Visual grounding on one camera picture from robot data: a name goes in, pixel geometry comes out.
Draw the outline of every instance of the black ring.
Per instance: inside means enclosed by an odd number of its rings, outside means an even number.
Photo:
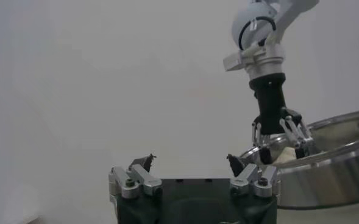
[[[267,22],[269,22],[271,24],[273,31],[277,30],[277,26],[276,26],[276,24],[275,24],[275,22],[274,22],[274,20],[272,18],[267,17],[267,16],[258,16],[255,19],[257,21],[258,20],[267,21]],[[250,26],[250,24],[251,24],[251,21],[248,21],[246,23],[246,25],[244,25],[244,27],[240,31],[240,35],[239,35],[239,48],[240,48],[240,50],[243,50],[243,45],[241,44],[241,39],[243,38],[244,31],[246,31],[247,27]]]

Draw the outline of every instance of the silver mounting bracket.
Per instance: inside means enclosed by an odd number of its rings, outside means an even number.
[[[251,46],[249,49],[231,54],[223,60],[226,71],[245,69],[250,80],[282,72],[285,53],[279,43]]]
[[[162,180],[153,177],[141,165],[136,164],[130,167],[129,175],[143,185],[146,195],[159,196],[162,194]]]
[[[137,198],[139,183],[131,179],[122,167],[113,167],[108,175],[110,196],[119,195],[126,199]]]
[[[277,176],[277,168],[268,166],[261,178],[254,183],[254,194],[258,197],[268,198],[272,196],[272,186]]]
[[[230,193],[234,196],[248,194],[250,184],[258,179],[258,166],[248,164],[235,178],[230,179]]]

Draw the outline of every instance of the stainless steel bowl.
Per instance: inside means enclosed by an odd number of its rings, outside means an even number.
[[[276,164],[281,179],[279,207],[319,209],[359,203],[359,112],[319,121],[309,128],[322,152]],[[284,135],[273,138],[273,160],[288,146]],[[258,148],[241,158],[262,165]]]

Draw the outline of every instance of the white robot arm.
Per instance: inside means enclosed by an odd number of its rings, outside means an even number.
[[[302,116],[286,107],[282,84],[285,58],[280,41],[286,28],[319,0],[254,0],[240,10],[233,22],[232,36],[239,52],[224,59],[226,71],[245,69],[258,100],[260,115],[252,124],[252,142],[261,160],[271,163],[269,137],[285,133],[296,148],[297,158],[316,150]],[[272,5],[279,4],[279,10]]]
[[[319,0],[252,0],[248,8],[240,10],[232,24],[232,37],[239,48],[246,49],[254,42],[261,41],[272,32],[272,27],[267,23],[259,23],[254,29],[245,30],[243,36],[240,33],[247,23],[256,23],[256,17],[268,17],[275,21],[278,33],[278,42],[282,38],[286,28],[303,12],[312,9]],[[279,4],[279,10],[272,4]]]

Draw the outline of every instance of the bolt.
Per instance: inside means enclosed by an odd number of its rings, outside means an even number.
[[[261,177],[261,178],[258,180],[258,184],[259,184],[260,186],[265,187],[265,186],[267,186],[267,184],[269,184],[269,181],[268,181],[266,178]]]
[[[132,179],[127,179],[125,181],[125,186],[127,186],[127,187],[133,187],[134,185],[135,185],[135,181]]]

